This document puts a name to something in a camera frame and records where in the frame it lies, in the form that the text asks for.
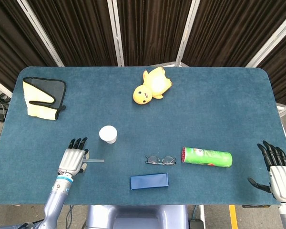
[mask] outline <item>robot finger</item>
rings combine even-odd
[[[75,140],[76,140],[76,139],[74,138],[74,139],[72,139],[72,140],[70,141],[69,146],[68,146],[68,149],[72,149],[72,148],[73,148],[73,144],[74,144]]]
[[[277,166],[278,165],[277,159],[276,159],[275,153],[273,152],[271,148],[271,145],[267,141],[263,141],[263,144],[266,147],[268,154],[271,156],[272,165]]]
[[[78,144],[81,142],[81,138],[77,139],[74,146],[73,146],[73,149],[77,149],[78,147]]]
[[[283,159],[282,159],[282,156],[281,154],[277,151],[277,149],[273,146],[273,145],[270,145],[271,149],[273,150],[275,156],[276,156],[276,161],[277,161],[277,165],[278,166],[283,166],[284,163],[283,163]]]
[[[248,177],[247,179],[248,179],[249,183],[250,183],[252,186],[254,186],[254,187],[256,187],[256,188],[258,188],[258,189],[260,189],[260,190],[262,190],[262,191],[264,191],[264,192],[271,193],[269,186],[258,184],[258,183],[257,183],[255,180],[253,180],[251,177]]]
[[[83,149],[84,148],[84,145],[85,145],[85,142],[87,141],[87,137],[83,138],[80,145],[78,146],[78,149]]]
[[[89,159],[89,149],[85,149],[85,159]]]
[[[276,147],[276,150],[282,156],[283,165],[286,166],[286,154],[284,153],[284,151],[280,147]]]
[[[268,154],[267,150],[261,144],[257,144],[257,147],[262,151],[267,170],[270,171],[270,167],[273,165],[270,155]]]
[[[87,164],[86,164],[86,163],[84,163],[84,164],[82,165],[82,167],[81,167],[81,169],[80,169],[79,173],[83,173],[83,172],[85,172],[86,167],[87,167]]]

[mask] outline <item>pringles can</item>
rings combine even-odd
[[[183,147],[181,161],[190,164],[230,167],[232,155],[223,151]]]

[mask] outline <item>glasses lens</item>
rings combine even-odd
[[[159,163],[158,157],[156,157],[156,156],[149,156],[148,159],[147,159],[147,162],[150,163],[150,164],[158,164]]]
[[[163,158],[162,163],[166,165],[174,165],[175,158],[172,158],[171,156],[166,156],[165,158]]]

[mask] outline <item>yellow oven mitt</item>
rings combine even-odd
[[[22,80],[24,99],[28,115],[49,120],[57,120],[66,92],[62,80],[26,77]]]

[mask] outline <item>blue case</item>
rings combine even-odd
[[[130,177],[131,190],[150,187],[169,187],[168,174],[158,173]]]

